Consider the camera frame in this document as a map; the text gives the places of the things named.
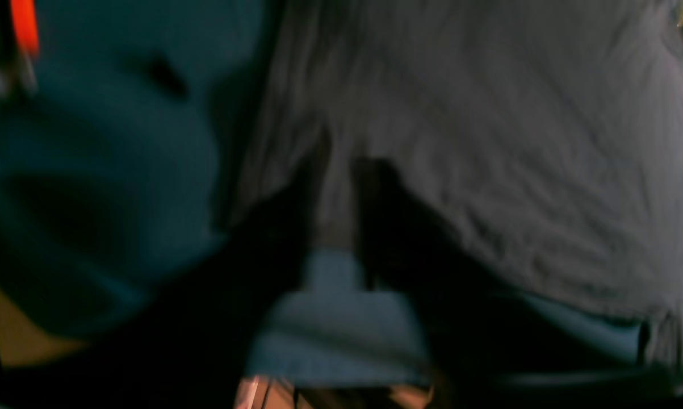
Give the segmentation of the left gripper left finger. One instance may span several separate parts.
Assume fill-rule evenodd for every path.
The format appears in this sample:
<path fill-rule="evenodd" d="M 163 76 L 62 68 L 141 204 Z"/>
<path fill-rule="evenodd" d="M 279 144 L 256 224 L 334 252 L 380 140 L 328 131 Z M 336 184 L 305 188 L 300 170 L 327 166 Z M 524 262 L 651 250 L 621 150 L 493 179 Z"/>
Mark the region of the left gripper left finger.
<path fill-rule="evenodd" d="M 136 318 L 50 364 L 0 370 L 11 408 L 232 408 L 254 337 L 307 256 L 320 174 L 297 169 Z"/>

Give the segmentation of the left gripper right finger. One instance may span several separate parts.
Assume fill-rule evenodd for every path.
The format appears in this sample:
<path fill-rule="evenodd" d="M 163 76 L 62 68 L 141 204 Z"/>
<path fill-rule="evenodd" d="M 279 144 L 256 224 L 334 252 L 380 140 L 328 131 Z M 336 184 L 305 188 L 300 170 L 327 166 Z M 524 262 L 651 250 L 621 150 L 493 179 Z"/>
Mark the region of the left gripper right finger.
<path fill-rule="evenodd" d="M 615 359 L 550 323 L 466 253 L 384 160 L 353 163 L 367 290 L 399 291 L 429 349 L 431 408 L 683 408 L 673 372 Z"/>

